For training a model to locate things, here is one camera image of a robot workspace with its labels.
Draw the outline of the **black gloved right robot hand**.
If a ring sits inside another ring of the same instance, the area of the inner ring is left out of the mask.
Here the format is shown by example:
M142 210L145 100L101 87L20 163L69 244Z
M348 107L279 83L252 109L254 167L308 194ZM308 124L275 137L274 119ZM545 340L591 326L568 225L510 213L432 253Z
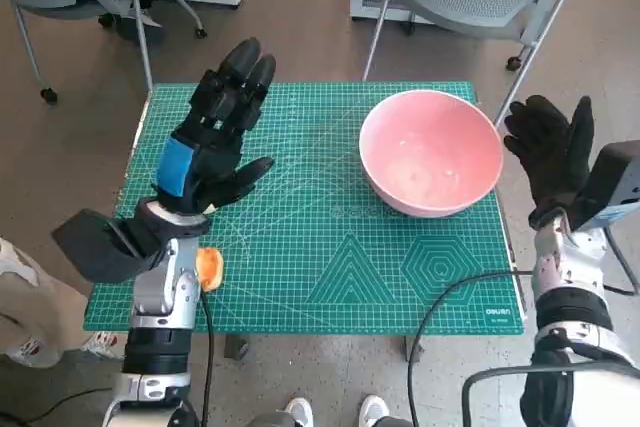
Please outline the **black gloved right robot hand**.
M568 119L546 97L532 95L510 104L504 124L504 145L529 180L535 204L529 224L539 230L568 211L586 184L594 138L591 98L581 97Z

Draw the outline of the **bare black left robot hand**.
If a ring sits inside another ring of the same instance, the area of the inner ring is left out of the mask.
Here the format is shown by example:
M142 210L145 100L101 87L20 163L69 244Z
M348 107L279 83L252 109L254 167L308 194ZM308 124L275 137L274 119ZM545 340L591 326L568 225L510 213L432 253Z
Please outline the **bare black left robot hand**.
M158 166L155 190L164 208L195 215L235 203L272 167L268 156L244 166L240 161L244 134L261 116L275 69L275 57L263 55L250 37L204 72Z

